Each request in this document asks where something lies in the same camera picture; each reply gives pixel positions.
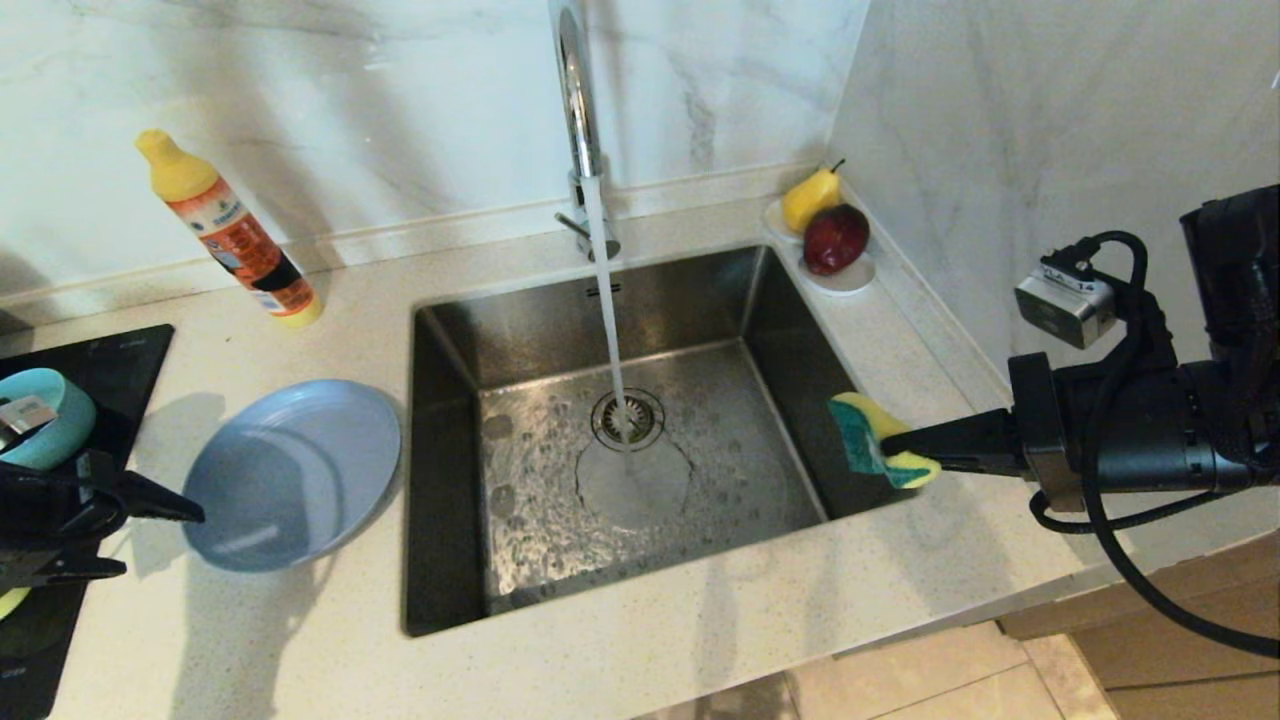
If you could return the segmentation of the chrome kitchen faucet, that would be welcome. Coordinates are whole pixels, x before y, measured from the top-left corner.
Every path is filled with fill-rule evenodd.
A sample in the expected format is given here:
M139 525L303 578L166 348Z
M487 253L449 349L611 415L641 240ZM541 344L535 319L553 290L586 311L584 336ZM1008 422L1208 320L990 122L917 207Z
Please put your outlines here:
M621 245L614 238L609 214L604 214L603 222L589 219L584 184L588 179L602 181L605 176L605 159L602 155L591 83L585 8L582 0L547 0L547 10L571 156L567 182L572 214L567 217L558 213L556 220L577 236L579 249L589 259L594 259L591 240L595 234L602 234L608 259L614 259Z

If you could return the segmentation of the yellow pear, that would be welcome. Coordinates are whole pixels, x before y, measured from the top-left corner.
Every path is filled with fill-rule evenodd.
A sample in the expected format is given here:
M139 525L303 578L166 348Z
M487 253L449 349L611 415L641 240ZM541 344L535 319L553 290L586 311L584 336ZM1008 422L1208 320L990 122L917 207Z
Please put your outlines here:
M783 195L782 220L790 232L803 234L819 211L840 205L842 191L838 170L845 163L846 159L841 158L831 167L819 167Z

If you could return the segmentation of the dark red apple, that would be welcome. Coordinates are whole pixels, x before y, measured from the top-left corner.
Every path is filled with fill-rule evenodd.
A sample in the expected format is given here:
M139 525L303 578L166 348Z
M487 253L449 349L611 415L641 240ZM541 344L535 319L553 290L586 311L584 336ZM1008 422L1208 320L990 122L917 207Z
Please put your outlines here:
M803 263L815 275L836 275L854 264L870 242L867 215L849 204L818 211L804 233Z

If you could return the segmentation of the stainless steel sink basin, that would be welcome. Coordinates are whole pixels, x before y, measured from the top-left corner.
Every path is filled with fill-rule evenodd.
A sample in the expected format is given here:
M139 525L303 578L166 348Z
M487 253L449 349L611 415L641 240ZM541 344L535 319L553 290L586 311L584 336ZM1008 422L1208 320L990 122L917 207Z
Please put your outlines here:
M791 277L746 246L613 270L652 446L590 429L613 392L591 277L425 305L412 323L402 626L425 637L908 498L854 473L852 379Z

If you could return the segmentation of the metal sink drain strainer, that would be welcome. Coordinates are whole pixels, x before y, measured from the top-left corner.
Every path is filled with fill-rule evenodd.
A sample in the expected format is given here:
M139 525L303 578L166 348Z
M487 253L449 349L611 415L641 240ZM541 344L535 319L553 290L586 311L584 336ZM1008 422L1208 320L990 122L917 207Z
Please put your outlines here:
M594 438L616 452L637 452L660 437L666 410L653 393L625 387L623 402L613 392L602 396L591 410L590 429Z

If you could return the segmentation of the orange dish soap bottle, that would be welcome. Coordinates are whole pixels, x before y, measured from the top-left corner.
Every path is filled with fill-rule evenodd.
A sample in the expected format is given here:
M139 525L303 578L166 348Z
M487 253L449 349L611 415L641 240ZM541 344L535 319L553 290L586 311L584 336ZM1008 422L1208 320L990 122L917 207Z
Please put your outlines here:
M134 146L148 164L152 192L270 316L291 327L320 318L315 288L214 164L163 129L141 132Z

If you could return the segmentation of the teal bowl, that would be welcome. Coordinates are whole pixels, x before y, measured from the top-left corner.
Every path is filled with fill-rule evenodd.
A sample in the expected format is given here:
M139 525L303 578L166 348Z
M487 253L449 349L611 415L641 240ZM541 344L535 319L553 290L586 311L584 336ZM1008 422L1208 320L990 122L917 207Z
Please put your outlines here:
M58 411L58 419L17 442L0 445L0 462L51 471L73 457L96 423L92 398L60 372L35 368L0 380L0 398L37 395Z

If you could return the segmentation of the small white dish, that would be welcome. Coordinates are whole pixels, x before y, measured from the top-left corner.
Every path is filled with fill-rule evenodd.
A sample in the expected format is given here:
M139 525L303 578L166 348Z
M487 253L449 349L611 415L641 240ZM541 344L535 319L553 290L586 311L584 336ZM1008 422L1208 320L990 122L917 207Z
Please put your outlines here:
M858 260L833 275L819 275L812 272L803 258L796 260L803 281L817 293L829 297L850 297L868 290L876 279L874 258L864 252Z
M781 243L803 246L803 233L792 232L785 222L782 197L773 199L762 215L765 229Z

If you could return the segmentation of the black induction cooktop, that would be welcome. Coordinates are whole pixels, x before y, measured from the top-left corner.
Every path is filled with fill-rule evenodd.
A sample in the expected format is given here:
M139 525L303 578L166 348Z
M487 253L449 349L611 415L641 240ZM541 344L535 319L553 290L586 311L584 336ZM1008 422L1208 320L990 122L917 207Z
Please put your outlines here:
M173 325L104 336L0 359L0 379L33 368L60 372L93 400L87 448L128 464ZM0 720L46 720L52 711L86 584L41 587L0 621Z

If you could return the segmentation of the blue-grey plate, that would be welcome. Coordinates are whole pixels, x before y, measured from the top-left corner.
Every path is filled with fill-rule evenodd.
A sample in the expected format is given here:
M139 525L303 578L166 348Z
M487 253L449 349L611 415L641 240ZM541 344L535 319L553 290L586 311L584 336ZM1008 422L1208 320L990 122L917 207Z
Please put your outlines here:
M189 547L224 571L280 571L342 547L387 505L402 432L388 396L352 380L288 386L201 448L184 496L205 519Z

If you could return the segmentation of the beige wooden cabinet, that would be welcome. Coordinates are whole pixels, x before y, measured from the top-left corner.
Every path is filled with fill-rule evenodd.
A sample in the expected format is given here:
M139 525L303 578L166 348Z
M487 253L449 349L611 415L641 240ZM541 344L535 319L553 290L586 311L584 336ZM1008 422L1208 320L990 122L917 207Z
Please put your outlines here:
M1184 609L1280 638L1280 530L1155 574ZM1280 720L1280 660L1216 644L1123 583L1007 614L1018 641L1066 635L1123 720Z

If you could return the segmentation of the yellow and green sponge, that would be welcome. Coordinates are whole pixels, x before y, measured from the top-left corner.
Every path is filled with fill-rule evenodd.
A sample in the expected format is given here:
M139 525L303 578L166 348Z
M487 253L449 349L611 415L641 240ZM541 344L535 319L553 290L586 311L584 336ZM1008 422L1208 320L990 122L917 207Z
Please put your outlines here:
M886 452L883 441L908 433L911 427L886 411L873 398L858 393L836 395L827 404L841 434L845 457L855 473L881 477L893 489L919 489L936 479L938 461L911 451Z

